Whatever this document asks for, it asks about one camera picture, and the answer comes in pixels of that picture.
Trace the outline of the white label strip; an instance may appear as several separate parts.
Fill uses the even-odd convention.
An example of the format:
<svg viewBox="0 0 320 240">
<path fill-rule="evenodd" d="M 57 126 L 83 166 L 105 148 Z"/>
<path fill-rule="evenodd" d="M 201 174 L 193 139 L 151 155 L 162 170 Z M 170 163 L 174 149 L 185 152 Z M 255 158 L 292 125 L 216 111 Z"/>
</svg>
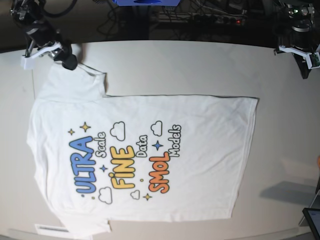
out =
<svg viewBox="0 0 320 240">
<path fill-rule="evenodd" d="M 69 231 L 66 228 L 60 227 L 60 226 L 50 226 L 50 225 L 43 225 L 43 224 L 35 224 L 34 226 L 37 233 L 42 235 L 46 232 L 55 232 L 55 234 L 69 233 Z"/>
</svg>

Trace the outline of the white printed T-shirt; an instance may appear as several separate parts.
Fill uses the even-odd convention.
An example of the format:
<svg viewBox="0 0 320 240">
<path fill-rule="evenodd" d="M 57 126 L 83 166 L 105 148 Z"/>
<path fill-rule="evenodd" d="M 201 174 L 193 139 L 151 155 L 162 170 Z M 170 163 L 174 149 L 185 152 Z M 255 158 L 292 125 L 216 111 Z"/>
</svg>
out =
<svg viewBox="0 0 320 240">
<path fill-rule="evenodd" d="M 229 219 L 255 128 L 257 99 L 108 96 L 106 75 L 53 64 L 27 133 L 35 180 L 77 237 L 110 221 Z"/>
</svg>

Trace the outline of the black tablet with stand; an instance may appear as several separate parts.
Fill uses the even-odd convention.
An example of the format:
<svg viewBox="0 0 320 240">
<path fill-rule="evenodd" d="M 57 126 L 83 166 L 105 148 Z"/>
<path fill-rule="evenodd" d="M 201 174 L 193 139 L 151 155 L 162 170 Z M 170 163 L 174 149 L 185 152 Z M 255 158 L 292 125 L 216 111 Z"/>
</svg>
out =
<svg viewBox="0 0 320 240">
<path fill-rule="evenodd" d="M 302 210 L 302 213 L 303 218 L 299 222 L 299 226 L 309 226 L 314 239 L 320 240 L 320 180 L 317 182 L 315 197 L 310 206 Z"/>
</svg>

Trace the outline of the blue box at top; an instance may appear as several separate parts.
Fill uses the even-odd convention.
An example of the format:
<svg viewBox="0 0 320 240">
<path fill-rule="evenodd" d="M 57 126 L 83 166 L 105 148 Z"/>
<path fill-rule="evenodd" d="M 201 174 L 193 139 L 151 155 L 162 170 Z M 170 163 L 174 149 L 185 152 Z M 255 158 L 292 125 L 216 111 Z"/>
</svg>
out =
<svg viewBox="0 0 320 240">
<path fill-rule="evenodd" d="M 180 0 L 113 0 L 118 6 L 173 6 L 176 7 Z"/>
</svg>

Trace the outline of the power strip with red light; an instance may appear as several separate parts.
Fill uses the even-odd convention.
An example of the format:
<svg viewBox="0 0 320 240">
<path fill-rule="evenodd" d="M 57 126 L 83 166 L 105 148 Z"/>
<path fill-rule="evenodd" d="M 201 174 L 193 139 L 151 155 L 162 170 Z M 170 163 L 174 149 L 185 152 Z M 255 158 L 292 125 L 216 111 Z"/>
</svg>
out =
<svg viewBox="0 0 320 240">
<path fill-rule="evenodd" d="M 243 26 L 246 22 L 245 17 L 215 14 L 196 14 L 194 15 L 193 19 L 198 23 L 231 26 Z"/>
</svg>

